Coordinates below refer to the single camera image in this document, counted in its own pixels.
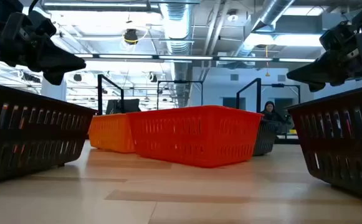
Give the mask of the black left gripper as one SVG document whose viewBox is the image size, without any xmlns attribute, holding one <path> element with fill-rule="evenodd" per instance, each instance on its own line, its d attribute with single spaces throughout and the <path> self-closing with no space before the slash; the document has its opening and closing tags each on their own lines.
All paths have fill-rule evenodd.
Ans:
<svg viewBox="0 0 362 224">
<path fill-rule="evenodd" d="M 43 38 L 43 15 L 10 15 L 0 21 L 0 61 L 43 72 L 52 85 L 60 85 L 64 73 L 86 67 L 85 60 Z"/>
</svg>

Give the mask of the red plastic slotted basket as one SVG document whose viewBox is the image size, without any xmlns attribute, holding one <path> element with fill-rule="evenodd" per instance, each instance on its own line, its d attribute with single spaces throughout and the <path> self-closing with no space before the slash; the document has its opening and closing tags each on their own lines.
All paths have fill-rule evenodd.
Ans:
<svg viewBox="0 0 362 224">
<path fill-rule="evenodd" d="M 128 114 L 136 153 L 213 168 L 252 158 L 262 114 L 204 105 Z"/>
</svg>

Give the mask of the long ceiling light rail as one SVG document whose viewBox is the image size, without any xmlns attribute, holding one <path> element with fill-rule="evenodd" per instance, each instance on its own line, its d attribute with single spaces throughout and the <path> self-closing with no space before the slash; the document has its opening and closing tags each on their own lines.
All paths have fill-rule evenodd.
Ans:
<svg viewBox="0 0 362 224">
<path fill-rule="evenodd" d="M 121 60 L 213 60 L 235 62 L 291 62 L 311 63 L 312 58 L 269 58 L 269 57 L 219 57 L 219 56 L 195 56 L 195 55 L 130 55 L 130 54 L 75 54 L 75 56 L 87 59 L 121 59 Z"/>
</svg>

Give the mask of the orange plastic slotted basket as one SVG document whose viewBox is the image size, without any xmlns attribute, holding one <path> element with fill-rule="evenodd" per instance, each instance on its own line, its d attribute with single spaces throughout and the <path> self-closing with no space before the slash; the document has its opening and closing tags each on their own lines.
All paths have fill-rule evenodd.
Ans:
<svg viewBox="0 0 362 224">
<path fill-rule="evenodd" d="M 88 135 L 92 147 L 124 154 L 135 153 L 130 122 L 126 114 L 94 116 Z"/>
</svg>

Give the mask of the bright ceiling light panel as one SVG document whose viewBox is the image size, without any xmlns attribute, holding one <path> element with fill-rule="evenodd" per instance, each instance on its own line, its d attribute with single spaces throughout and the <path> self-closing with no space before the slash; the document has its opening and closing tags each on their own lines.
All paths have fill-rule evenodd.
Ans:
<svg viewBox="0 0 362 224">
<path fill-rule="evenodd" d="M 250 34 L 244 45 L 279 45 L 293 47 L 321 47 L 318 34 Z"/>
<path fill-rule="evenodd" d="M 284 16 L 319 16 L 326 10 L 320 6 L 292 6 L 284 12 Z"/>
<path fill-rule="evenodd" d="M 81 35 L 112 35 L 126 29 L 144 31 L 150 24 L 160 24 L 155 12 L 50 11 L 52 19 L 68 32 Z"/>
</svg>

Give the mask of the black plastic slotted basket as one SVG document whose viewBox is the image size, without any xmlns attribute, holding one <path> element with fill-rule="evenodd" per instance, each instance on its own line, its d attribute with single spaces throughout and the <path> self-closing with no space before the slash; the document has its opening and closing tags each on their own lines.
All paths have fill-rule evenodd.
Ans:
<svg viewBox="0 0 362 224">
<path fill-rule="evenodd" d="M 362 197 L 362 88 L 287 110 L 309 173 Z"/>
<path fill-rule="evenodd" d="M 272 151 L 277 137 L 277 131 L 280 126 L 281 122 L 279 121 L 269 121 L 266 119 L 261 120 L 253 156 L 263 156 Z"/>
<path fill-rule="evenodd" d="M 0 181 L 77 160 L 95 113 L 0 85 Z"/>
</svg>

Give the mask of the person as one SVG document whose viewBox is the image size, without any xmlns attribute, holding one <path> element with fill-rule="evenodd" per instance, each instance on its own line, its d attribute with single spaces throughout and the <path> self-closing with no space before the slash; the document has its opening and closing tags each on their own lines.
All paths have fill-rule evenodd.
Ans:
<svg viewBox="0 0 362 224">
<path fill-rule="evenodd" d="M 264 115 L 264 119 L 269 121 L 278 121 L 281 123 L 285 123 L 286 120 L 284 120 L 281 115 L 276 112 L 275 110 L 275 104 L 273 101 L 267 101 L 264 105 L 264 109 L 260 112 Z"/>
</svg>

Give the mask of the silver spiral air duct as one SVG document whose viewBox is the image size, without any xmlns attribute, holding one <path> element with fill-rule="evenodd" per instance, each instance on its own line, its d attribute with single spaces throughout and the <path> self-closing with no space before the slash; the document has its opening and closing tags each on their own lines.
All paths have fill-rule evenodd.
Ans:
<svg viewBox="0 0 362 224">
<path fill-rule="evenodd" d="M 269 27 L 275 29 L 276 22 L 285 11 L 295 2 L 295 0 L 265 0 L 262 9 L 249 16 L 244 26 L 245 39 L 237 50 L 232 54 L 236 57 L 247 57 L 258 43 L 253 43 L 254 32 Z"/>
<path fill-rule="evenodd" d="M 169 55 L 190 55 L 190 42 L 185 42 L 191 36 L 191 13 L 192 6 L 181 3 L 161 3 L 160 9 L 163 15 L 163 27 L 166 39 L 182 41 L 167 41 Z M 171 66 L 173 80 L 188 79 L 188 64 L 184 62 L 173 62 Z M 178 107 L 187 106 L 189 99 L 189 84 L 175 84 L 174 90 Z"/>
</svg>

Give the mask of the black metal frame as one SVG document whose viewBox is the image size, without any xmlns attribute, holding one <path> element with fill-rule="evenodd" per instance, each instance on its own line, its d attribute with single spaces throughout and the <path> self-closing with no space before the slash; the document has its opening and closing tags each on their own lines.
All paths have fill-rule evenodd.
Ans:
<svg viewBox="0 0 362 224">
<path fill-rule="evenodd" d="M 283 83 L 274 83 L 270 85 L 272 88 L 285 88 L 285 87 L 289 87 L 292 91 L 295 92 L 295 94 L 298 97 L 298 104 L 301 103 L 301 87 L 300 85 L 288 85 L 288 84 L 283 84 Z"/>
</svg>

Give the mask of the black ceiling box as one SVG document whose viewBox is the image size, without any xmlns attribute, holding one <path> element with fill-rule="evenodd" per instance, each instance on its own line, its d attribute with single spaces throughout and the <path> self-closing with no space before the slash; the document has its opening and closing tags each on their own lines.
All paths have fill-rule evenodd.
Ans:
<svg viewBox="0 0 362 224">
<path fill-rule="evenodd" d="M 25 80 L 25 81 L 28 81 L 28 82 L 41 83 L 40 78 L 37 78 L 37 77 L 35 77 L 33 75 L 30 75 L 30 74 L 28 74 L 26 72 L 24 72 L 22 74 L 22 79 Z"/>
</svg>

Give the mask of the white building column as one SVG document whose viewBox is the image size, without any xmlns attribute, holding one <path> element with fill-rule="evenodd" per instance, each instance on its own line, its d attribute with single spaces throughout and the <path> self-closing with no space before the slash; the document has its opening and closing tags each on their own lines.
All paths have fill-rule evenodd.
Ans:
<svg viewBox="0 0 362 224">
<path fill-rule="evenodd" d="M 65 79 L 62 80 L 60 85 L 53 85 L 43 77 L 41 84 L 41 95 L 60 101 L 66 101 L 67 83 Z"/>
</svg>

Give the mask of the black computer monitor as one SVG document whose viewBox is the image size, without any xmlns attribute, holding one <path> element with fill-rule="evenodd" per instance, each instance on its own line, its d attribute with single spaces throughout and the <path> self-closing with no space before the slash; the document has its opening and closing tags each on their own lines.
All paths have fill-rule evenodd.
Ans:
<svg viewBox="0 0 362 224">
<path fill-rule="evenodd" d="M 140 100 L 139 99 L 129 99 L 123 100 L 109 100 L 107 104 L 106 114 L 117 114 L 117 113 L 132 113 L 139 112 Z"/>
</svg>

